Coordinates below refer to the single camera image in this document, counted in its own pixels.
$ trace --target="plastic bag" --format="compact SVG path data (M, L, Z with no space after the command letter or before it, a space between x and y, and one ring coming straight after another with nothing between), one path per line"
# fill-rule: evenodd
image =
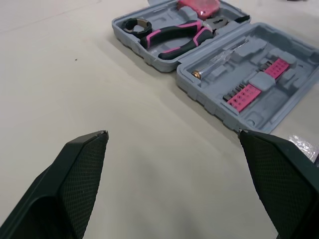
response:
M311 160L312 163L315 163L315 160L319 154L319 145L311 144L304 138L297 135L289 136L289 141L296 145L298 149L304 153L308 159Z

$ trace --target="gray plastic case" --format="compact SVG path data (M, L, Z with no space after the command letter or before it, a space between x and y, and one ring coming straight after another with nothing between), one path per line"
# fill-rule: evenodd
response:
M261 39L265 47L248 45L250 41ZM217 54L241 45L245 51L236 50L230 59L217 67L209 75L199 80L191 72L200 69ZM281 58L289 63L289 69L276 81L271 82L265 76L257 77L256 70L267 60ZM223 95L234 89L239 83L254 84L257 79L265 83L258 88L262 92L241 113L225 102ZM192 55L192 59L177 68L177 85L194 100L202 104L212 115L234 131L252 129L270 133L292 110L299 100L319 79L319 51L304 42L291 37L267 24L247 24L206 45Z
M174 0L166 2L159 1L159 3L153 2L152 4L154 5L136 12L132 12L125 16L115 18L112 21L112 27L115 36L125 46L131 48L136 54L141 56L147 64L154 66L161 72L171 72L176 70L177 66L182 62L182 59L187 58L193 52L204 47L205 45L217 41L224 35L250 22L250 20L245 21L242 24L234 22L233 20L235 20L236 18L245 16L247 14L242 12L240 9L233 7L232 5L221 1L220 11L216 16L225 17L229 19L230 22L225 27L218 29L216 31L216 36L213 39L205 41L199 47L196 47L195 49L188 51L187 53L176 57L173 60L162 60L158 58L158 55L161 52L178 46L182 46L189 42L191 38L178 38L145 50L140 45L140 40L137 37L131 34L127 34L121 29L122 23L129 18L144 18L152 23L153 30L157 30L167 26L180 25L188 20L197 20L198 18L197 14L189 7L184 7L182 11L177 10L176 1Z
M177 68L177 85L231 130L241 128L270 133L319 79L318 49L263 23L251 25L250 20L242 24L231 21L246 14L222 1L217 15L231 22L217 30L216 37L173 60L159 59L159 53L181 46L190 38L168 41L145 50L138 38L121 30L122 22L131 17L144 18L151 21L156 30L197 19L197 15L191 9L178 12L174 0L152 2L154 5L150 7L114 19L114 34L159 71L170 72ZM201 80L191 74L230 49L233 51L229 59ZM264 63L278 58L288 62L289 69L277 81L264 72L257 72ZM240 113L223 100L223 95L239 83L251 84L262 91Z

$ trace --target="pink tape measure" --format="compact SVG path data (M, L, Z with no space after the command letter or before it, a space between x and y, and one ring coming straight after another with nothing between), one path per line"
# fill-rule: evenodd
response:
M180 9L188 6L197 12L197 16L201 20L206 20L219 10L219 0L179 0L177 7Z

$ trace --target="table surface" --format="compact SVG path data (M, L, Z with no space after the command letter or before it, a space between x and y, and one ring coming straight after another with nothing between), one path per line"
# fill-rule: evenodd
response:
M229 0L319 47L319 1ZM110 140L84 238L273 239L237 135L113 35L146 0L0 1L0 224L63 145ZM319 85L274 130L317 142Z

